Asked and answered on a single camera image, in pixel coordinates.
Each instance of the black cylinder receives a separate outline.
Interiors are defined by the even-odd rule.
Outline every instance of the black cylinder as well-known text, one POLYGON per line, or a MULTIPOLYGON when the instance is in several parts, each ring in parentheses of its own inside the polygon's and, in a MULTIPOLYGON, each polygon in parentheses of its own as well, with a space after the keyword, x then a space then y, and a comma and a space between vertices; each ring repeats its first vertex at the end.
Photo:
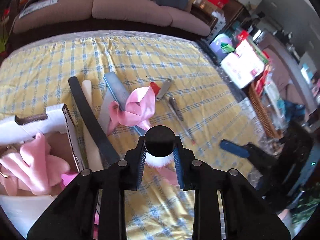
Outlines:
POLYGON ((144 136, 144 146, 154 157, 166 157, 176 147, 174 132, 164 125, 150 128, 144 136))

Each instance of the makeup brush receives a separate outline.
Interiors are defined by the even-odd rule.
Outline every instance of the makeup brush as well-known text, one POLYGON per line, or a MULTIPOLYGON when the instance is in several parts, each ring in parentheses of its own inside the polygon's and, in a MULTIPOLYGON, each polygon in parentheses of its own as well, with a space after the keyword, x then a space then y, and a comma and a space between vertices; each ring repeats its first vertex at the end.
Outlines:
POLYGON ((145 163, 150 167, 162 168, 171 163, 173 150, 176 147, 174 132, 166 126, 156 125, 145 134, 145 163))

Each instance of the blue handle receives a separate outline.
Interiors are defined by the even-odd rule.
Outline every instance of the blue handle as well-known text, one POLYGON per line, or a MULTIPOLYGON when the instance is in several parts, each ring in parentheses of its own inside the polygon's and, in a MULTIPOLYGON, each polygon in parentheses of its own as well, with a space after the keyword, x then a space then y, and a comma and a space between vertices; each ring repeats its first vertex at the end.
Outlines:
POLYGON ((237 155, 241 158, 248 158, 249 152, 243 148, 242 146, 239 146, 233 142, 230 142, 228 140, 221 140, 219 144, 220 148, 222 150, 228 151, 234 155, 237 155))

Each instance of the yellow plaid bedspread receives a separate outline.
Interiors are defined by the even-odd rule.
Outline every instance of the yellow plaid bedspread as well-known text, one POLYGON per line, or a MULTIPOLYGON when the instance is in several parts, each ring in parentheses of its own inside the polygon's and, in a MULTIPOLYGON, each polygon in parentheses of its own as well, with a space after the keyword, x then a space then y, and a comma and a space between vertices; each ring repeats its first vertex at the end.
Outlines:
MULTIPOLYGON (((231 167, 247 176, 252 166, 219 149, 221 139, 257 143, 253 127, 202 52, 191 42, 142 37, 91 37, 25 49, 0 68, 0 119, 43 113, 46 106, 66 103, 84 149, 82 120, 68 85, 70 76, 92 81, 93 109, 98 117, 106 91, 103 75, 114 71, 129 92, 167 78, 193 133, 192 145, 168 107, 156 102, 152 125, 166 125, 180 135, 185 148, 213 168, 231 167)), ((108 137, 121 158, 136 147, 137 133, 118 126, 108 137)), ((156 170, 145 167, 141 188, 125 194, 128 239, 190 239, 194 192, 171 186, 156 170)))

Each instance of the pink cloth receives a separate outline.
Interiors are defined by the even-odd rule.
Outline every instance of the pink cloth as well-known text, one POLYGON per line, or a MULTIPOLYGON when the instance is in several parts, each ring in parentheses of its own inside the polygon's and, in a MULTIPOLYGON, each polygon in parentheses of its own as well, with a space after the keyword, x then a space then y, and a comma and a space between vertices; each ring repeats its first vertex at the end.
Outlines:
POLYGON ((78 173, 66 173, 66 174, 61 174, 61 188, 64 189, 76 176, 78 173))
POLYGON ((179 186, 177 173, 175 171, 171 171, 166 167, 156 168, 160 175, 162 175, 170 185, 179 186))
POLYGON ((18 188, 35 195, 49 194, 51 187, 61 182, 61 174, 70 170, 69 164, 50 155, 50 145, 43 134, 37 133, 33 141, 23 144, 20 153, 9 153, 0 158, 0 183, 8 195, 16 196, 18 188))
POLYGON ((139 126, 143 130, 149 130, 151 124, 149 118, 155 114, 156 96, 151 87, 137 88, 127 99, 125 111, 121 111, 119 103, 112 101, 109 105, 111 122, 108 135, 120 124, 125 126, 139 126))

